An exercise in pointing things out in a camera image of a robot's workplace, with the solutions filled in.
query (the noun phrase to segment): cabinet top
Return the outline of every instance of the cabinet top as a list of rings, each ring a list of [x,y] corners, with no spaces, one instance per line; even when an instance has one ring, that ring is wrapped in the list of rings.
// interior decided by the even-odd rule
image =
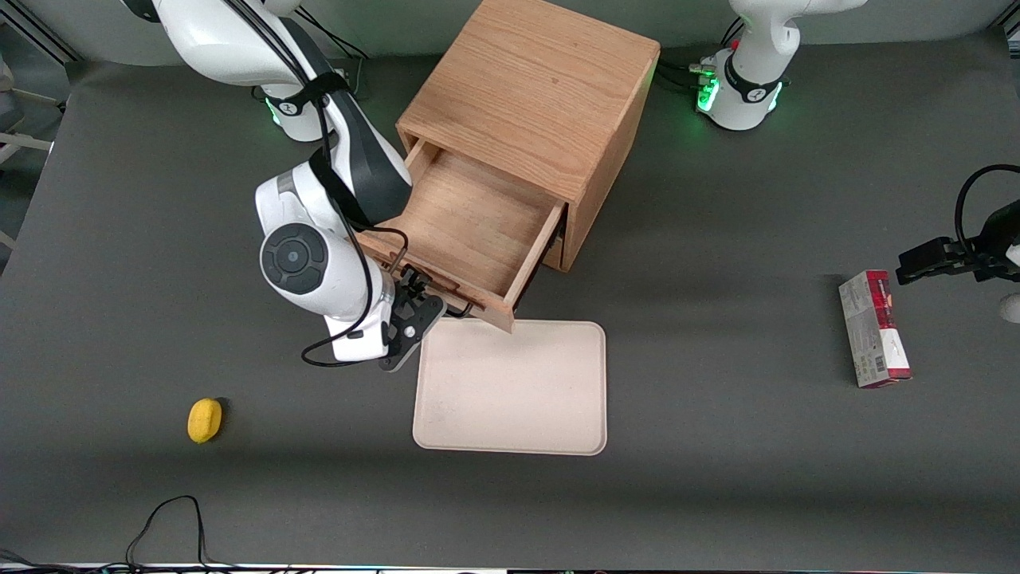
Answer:
[[[398,127],[577,201],[658,55],[542,0],[484,0]]]

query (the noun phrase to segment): cardboard box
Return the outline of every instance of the cardboard box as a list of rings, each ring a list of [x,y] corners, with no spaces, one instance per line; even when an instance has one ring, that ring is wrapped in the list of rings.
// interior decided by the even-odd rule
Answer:
[[[910,364],[892,320],[888,271],[866,270],[844,282],[839,301],[857,386],[873,389],[910,379]]]

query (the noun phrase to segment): open drawer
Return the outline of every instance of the open drawer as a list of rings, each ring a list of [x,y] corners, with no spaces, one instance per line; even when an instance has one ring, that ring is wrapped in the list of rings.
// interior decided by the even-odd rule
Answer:
[[[407,233],[403,263],[432,277],[449,306],[513,331],[517,300],[542,262],[563,213],[563,201],[494,167],[415,142],[406,160],[414,180],[404,212],[382,226]],[[389,265],[402,241],[359,233],[362,247]]]

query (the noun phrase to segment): gray table surface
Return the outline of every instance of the gray table surface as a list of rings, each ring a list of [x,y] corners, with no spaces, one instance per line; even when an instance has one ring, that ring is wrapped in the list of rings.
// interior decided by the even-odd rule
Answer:
[[[674,61],[686,55],[672,54]],[[371,61],[393,123],[435,58]],[[811,46],[752,133],[656,86],[570,273],[519,316],[600,323],[595,458],[428,452],[416,366],[318,370],[321,319],[257,265],[252,192],[303,160],[245,89],[95,64],[0,279],[0,545],[110,561],[160,501],[218,560],[603,569],[1020,569],[1020,328],[1005,281],[896,286],[916,378],[853,382],[836,284],[952,231],[962,181],[1015,160],[1001,34]],[[993,174],[968,224],[1015,199]],[[192,403],[233,405],[221,440]],[[193,560],[185,506],[142,560]]]

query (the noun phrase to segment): black strap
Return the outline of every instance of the black strap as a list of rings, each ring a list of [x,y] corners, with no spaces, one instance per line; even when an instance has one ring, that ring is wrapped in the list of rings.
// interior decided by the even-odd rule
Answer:
[[[312,173],[315,173],[315,178],[325,188],[325,194],[337,203],[342,217],[346,217],[354,226],[371,226],[357,198],[344,185],[344,179],[333,170],[329,157],[321,149],[308,158],[308,165],[312,168]]]
[[[741,97],[744,98],[745,103],[758,103],[765,99],[766,96],[775,90],[775,87],[779,85],[782,79],[775,80],[774,82],[769,82],[768,84],[755,84],[741,77],[741,74],[736,72],[736,68],[733,67],[733,55],[730,54],[726,58],[726,64],[723,67],[726,74],[726,81],[732,86],[737,92],[741,93]]]
[[[269,97],[268,100],[284,115],[298,115],[305,108],[306,103],[319,100],[322,96],[341,90],[350,91],[351,87],[347,84],[347,80],[344,80],[343,75],[336,71],[329,71],[305,84],[305,87],[300,92],[289,98]],[[292,104],[293,107],[283,105],[285,103]]]

